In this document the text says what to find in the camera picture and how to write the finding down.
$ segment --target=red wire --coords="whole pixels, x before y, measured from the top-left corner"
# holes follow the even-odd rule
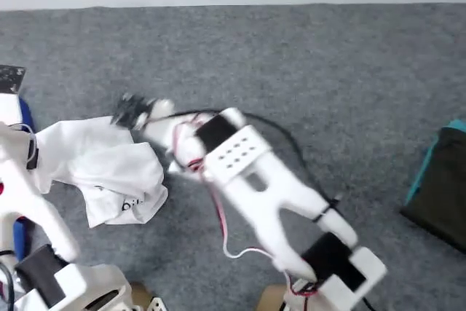
[[[307,298],[309,298],[310,296],[313,296],[317,293],[317,291],[294,291],[293,287],[290,287],[290,290],[291,290],[291,293],[294,295],[294,296],[305,296]]]

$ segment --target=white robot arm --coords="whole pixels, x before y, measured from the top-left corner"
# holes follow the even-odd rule
[[[285,295],[293,310],[303,310],[305,302],[312,311],[351,310],[385,275],[384,264],[367,248],[357,247],[358,237],[341,214],[295,177],[237,109],[175,114],[170,101],[126,95],[114,122],[141,129],[172,153],[170,171],[214,185],[254,228],[279,271],[315,284],[317,293],[309,300],[292,290]],[[200,164],[202,176],[189,171],[193,162]],[[281,208],[325,232],[303,255],[286,238]]]

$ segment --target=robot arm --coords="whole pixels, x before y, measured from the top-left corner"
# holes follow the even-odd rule
[[[351,310],[382,279],[385,266],[370,250],[357,247],[358,237],[343,216],[295,177],[238,110],[172,115],[170,101],[145,103],[126,95],[114,122],[142,129],[148,139],[168,149],[174,158],[172,172],[200,181],[186,170],[190,161],[202,160],[202,178],[253,227],[275,267],[315,283],[318,293],[306,301],[308,310]],[[324,231],[302,255],[286,238],[281,208],[312,220]],[[302,310],[304,299],[291,291],[285,295],[293,310]]]
[[[72,261],[79,254],[77,242],[55,207],[33,185],[25,165],[16,157],[18,148],[29,147],[29,143],[21,145],[21,134],[25,133],[11,130],[0,123],[0,182],[3,183],[0,195],[0,249],[14,250],[13,224],[19,217],[26,216],[44,229],[57,255],[66,261]],[[2,258],[12,270],[16,258]]]

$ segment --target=wire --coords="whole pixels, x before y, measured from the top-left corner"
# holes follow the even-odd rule
[[[371,303],[369,302],[369,300],[367,300],[367,298],[363,298],[363,303],[367,306],[367,308],[370,310],[370,311],[377,311],[374,306],[371,305]]]
[[[224,251],[225,256],[230,259],[239,259],[241,256],[245,255],[246,253],[254,252],[254,253],[260,253],[262,255],[265,255],[269,259],[273,260],[274,257],[270,253],[268,253],[264,249],[260,249],[257,247],[246,248],[240,251],[238,254],[230,253],[230,251],[228,250],[228,225],[226,223],[226,215],[224,211],[224,206],[221,202],[220,197],[218,196],[217,191],[213,188],[212,184],[205,179],[202,168],[200,169],[200,175],[201,175],[202,182],[209,189],[210,196],[212,197],[212,201],[216,207],[218,220],[220,221],[221,234],[223,237],[222,249]]]
[[[8,286],[8,311],[15,310],[15,287],[13,286],[13,277],[12,273],[9,271],[8,267],[0,261],[0,270],[5,274],[7,278],[7,286]]]
[[[221,112],[220,109],[193,109],[193,110],[189,110],[189,111],[176,112],[174,114],[171,114],[170,116],[166,116],[166,117],[162,117],[162,118],[156,118],[156,119],[155,118],[149,118],[149,119],[146,120],[145,125],[151,124],[153,122],[158,122],[158,121],[161,121],[161,120],[165,120],[165,119],[183,117],[183,116],[187,116],[187,115],[190,115],[190,114],[194,114],[194,118],[191,121],[191,122],[194,122],[194,120],[202,113],[219,114],[220,112]],[[258,120],[258,121],[260,121],[260,122],[262,122],[262,123],[264,123],[264,124],[266,124],[266,125],[268,125],[270,127],[273,127],[277,131],[279,131],[286,138],[286,140],[289,142],[289,144],[291,145],[294,153],[298,157],[299,164],[304,169],[304,171],[306,172],[307,179],[311,183],[311,185],[313,185],[313,187],[319,192],[319,194],[322,197],[324,197],[325,200],[327,200],[327,202],[332,201],[332,199],[327,195],[325,190],[320,185],[320,183],[317,180],[316,176],[310,171],[309,166],[308,166],[306,160],[304,159],[303,150],[302,150],[301,146],[299,145],[299,142],[296,140],[296,138],[293,136],[293,134],[290,131],[288,131],[286,128],[284,128],[282,125],[278,124],[277,122],[274,122],[274,121],[272,121],[270,119],[267,119],[266,117],[260,116],[258,114],[254,114],[254,113],[250,113],[250,112],[243,112],[243,114],[245,116],[251,118],[251,119]]]
[[[30,125],[25,124],[25,123],[14,123],[14,124],[10,124],[8,126],[9,127],[24,127],[25,129],[28,130],[29,134],[31,135],[31,140],[32,140],[32,143],[33,143],[33,151],[32,151],[31,156],[29,156],[29,158],[28,158],[28,162],[33,160],[34,157],[36,156],[36,153],[37,153],[37,137],[36,137],[36,134],[34,133],[34,130],[32,130],[32,127]]]

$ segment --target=blue object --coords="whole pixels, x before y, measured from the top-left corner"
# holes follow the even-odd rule
[[[35,132],[34,123],[32,121],[31,110],[28,104],[20,97],[20,109],[23,118],[22,123],[27,124],[31,127],[32,131]],[[13,237],[15,240],[15,253],[19,261],[26,257],[26,246],[27,246],[27,233],[26,233],[26,218],[19,218],[13,225]]]
[[[459,119],[452,120],[448,125],[445,127],[451,127],[453,129],[458,129],[461,130],[462,132],[466,133],[466,123],[462,122]],[[409,203],[410,200],[413,199],[414,195],[417,192],[417,189],[421,186],[422,183],[422,177],[424,176],[424,172],[427,169],[427,166],[429,165],[430,158],[432,157],[432,152],[437,144],[438,138],[435,138],[433,144],[430,146],[430,148],[427,150],[427,154],[424,158],[424,161],[422,162],[421,169],[416,175],[416,179],[414,180],[413,185],[409,189],[408,196],[406,197],[405,205]]]

